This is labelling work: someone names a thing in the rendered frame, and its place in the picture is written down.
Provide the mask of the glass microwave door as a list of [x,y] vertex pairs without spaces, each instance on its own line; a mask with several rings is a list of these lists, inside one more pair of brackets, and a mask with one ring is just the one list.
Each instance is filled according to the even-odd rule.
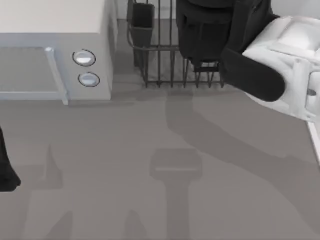
[[0,47],[0,101],[62,101],[44,48]]

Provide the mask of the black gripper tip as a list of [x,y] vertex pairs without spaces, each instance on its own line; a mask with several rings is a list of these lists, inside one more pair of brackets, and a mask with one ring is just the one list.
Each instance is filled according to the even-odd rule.
[[3,130],[0,127],[0,193],[14,192],[21,183],[9,160]]

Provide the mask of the dark grey cutlery holder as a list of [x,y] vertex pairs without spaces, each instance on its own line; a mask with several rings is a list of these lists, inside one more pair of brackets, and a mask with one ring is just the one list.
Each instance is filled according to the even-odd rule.
[[152,42],[155,21],[155,6],[140,3],[136,0],[127,1],[127,22],[133,46],[149,48]]

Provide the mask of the small round microwave knob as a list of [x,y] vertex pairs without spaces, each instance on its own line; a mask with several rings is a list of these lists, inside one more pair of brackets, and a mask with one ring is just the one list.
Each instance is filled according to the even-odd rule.
[[86,88],[95,88],[101,82],[100,77],[93,72],[85,72],[79,74],[77,80],[82,86]]

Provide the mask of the pale microwave oven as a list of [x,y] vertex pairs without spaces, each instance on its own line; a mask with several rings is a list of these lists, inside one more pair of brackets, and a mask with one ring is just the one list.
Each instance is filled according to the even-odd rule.
[[[1,47],[51,47],[71,101],[109,101],[118,41],[115,0],[0,0]],[[93,52],[89,67],[76,64],[73,52]],[[78,75],[100,77],[84,87]]]

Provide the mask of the large round microwave knob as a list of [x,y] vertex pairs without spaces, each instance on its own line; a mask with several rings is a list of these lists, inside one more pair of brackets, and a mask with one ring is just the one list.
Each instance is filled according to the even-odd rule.
[[90,67],[97,61],[95,54],[87,49],[73,52],[72,59],[77,65],[82,67]]

